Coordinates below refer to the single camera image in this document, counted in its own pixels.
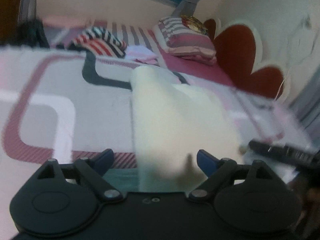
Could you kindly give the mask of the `person's right hand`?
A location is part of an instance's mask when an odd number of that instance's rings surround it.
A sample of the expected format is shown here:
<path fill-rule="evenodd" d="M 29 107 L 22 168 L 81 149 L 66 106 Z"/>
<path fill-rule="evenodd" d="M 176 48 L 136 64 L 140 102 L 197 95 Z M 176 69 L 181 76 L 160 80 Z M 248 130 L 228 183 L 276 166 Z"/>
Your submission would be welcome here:
<path fill-rule="evenodd" d="M 319 223 L 319 189 L 307 189 L 302 194 L 303 218 Z"/>

